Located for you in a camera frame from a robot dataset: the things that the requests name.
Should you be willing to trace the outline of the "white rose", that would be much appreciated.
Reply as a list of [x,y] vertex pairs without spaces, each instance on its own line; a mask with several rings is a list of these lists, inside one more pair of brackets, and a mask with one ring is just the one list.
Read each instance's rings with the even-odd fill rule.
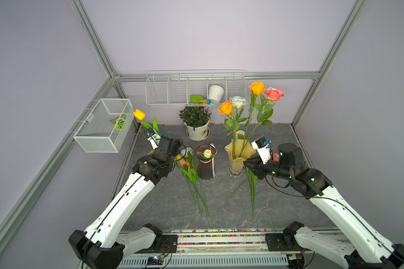
[[244,112],[244,106],[247,105],[247,100],[241,96],[234,96],[230,98],[232,105],[232,112],[230,118],[233,120],[232,123],[232,157],[236,157],[236,138],[237,131],[240,129],[240,123],[246,121],[242,117]]

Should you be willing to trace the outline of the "cream rose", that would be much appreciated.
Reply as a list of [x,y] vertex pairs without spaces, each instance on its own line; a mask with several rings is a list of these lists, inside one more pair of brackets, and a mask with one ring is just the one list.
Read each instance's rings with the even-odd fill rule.
[[247,141],[248,137],[246,135],[246,132],[244,130],[238,130],[234,133],[234,140],[244,140]]

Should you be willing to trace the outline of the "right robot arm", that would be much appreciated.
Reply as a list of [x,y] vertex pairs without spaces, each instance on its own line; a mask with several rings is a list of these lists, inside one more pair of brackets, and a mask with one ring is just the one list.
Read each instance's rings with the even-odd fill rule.
[[258,154],[244,161],[246,168],[258,179],[287,180],[287,187],[324,212],[348,239],[340,242],[295,221],[283,230],[286,248],[310,249],[344,269],[398,269],[404,265],[404,245],[393,244],[379,234],[320,170],[307,167],[302,149],[283,143],[276,157],[265,138],[251,145]]

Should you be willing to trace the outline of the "orange rose short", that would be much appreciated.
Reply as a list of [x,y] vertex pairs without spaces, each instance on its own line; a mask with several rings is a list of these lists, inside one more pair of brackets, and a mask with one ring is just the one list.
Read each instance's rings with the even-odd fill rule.
[[218,111],[222,115],[227,116],[227,119],[224,120],[224,126],[232,133],[232,158],[234,159],[236,155],[236,132],[239,129],[239,123],[236,119],[236,110],[233,108],[230,101],[226,101],[218,108]]

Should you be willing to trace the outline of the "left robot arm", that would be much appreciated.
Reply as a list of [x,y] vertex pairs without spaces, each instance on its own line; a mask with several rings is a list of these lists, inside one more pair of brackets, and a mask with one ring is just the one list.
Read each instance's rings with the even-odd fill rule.
[[174,169],[182,139],[166,135],[152,142],[153,152],[141,157],[119,193],[85,230],[75,230],[68,241],[82,266],[116,269],[121,261],[140,251],[162,249],[162,231],[152,224],[121,234],[123,226],[143,198]]

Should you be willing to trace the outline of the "cream tulip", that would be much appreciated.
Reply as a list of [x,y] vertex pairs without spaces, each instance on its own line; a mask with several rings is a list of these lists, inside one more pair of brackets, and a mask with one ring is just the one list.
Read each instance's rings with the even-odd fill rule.
[[197,152],[197,155],[204,160],[211,160],[215,157],[215,155],[212,153],[212,150],[210,149],[206,149],[203,152]]

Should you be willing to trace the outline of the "orange rose tall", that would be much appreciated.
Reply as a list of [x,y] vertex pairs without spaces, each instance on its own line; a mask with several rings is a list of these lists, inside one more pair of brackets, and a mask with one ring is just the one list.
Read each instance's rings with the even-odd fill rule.
[[249,116],[248,119],[245,123],[245,135],[244,135],[244,141],[241,147],[241,153],[239,154],[239,157],[241,157],[244,153],[244,150],[247,146],[247,144],[250,142],[250,139],[253,135],[252,131],[249,133],[249,127],[252,122],[252,115],[254,110],[256,109],[258,113],[261,113],[264,109],[264,106],[266,105],[266,101],[264,100],[263,96],[260,96],[267,88],[264,86],[262,82],[254,82],[250,86],[250,106],[249,106]]

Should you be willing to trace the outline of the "yellow tulip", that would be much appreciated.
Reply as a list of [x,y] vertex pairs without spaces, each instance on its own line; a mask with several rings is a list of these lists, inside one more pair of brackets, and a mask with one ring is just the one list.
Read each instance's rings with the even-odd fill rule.
[[153,122],[152,122],[152,123],[149,123],[149,122],[146,120],[146,114],[145,114],[143,111],[141,111],[141,110],[139,110],[139,109],[136,109],[136,110],[133,112],[133,115],[134,115],[134,117],[135,117],[136,119],[138,119],[138,120],[140,121],[141,125],[142,125],[143,127],[145,127],[147,130],[148,130],[148,129],[152,129],[157,135],[159,135],[159,136],[161,135],[160,127],[159,127],[159,125],[158,125],[158,121],[157,121],[157,118],[156,118],[156,117],[153,118]]

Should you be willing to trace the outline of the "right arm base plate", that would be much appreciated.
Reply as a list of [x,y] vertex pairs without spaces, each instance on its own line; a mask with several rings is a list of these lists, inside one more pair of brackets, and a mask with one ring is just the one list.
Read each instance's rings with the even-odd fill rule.
[[268,233],[265,240],[269,252],[304,251],[304,248],[298,245],[295,235],[291,233]]

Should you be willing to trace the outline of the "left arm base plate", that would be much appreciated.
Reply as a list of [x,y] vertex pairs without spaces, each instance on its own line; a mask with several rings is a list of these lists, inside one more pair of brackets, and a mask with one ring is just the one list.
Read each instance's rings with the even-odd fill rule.
[[141,251],[141,253],[176,253],[178,246],[177,241],[177,235],[166,234],[157,236],[153,245]]

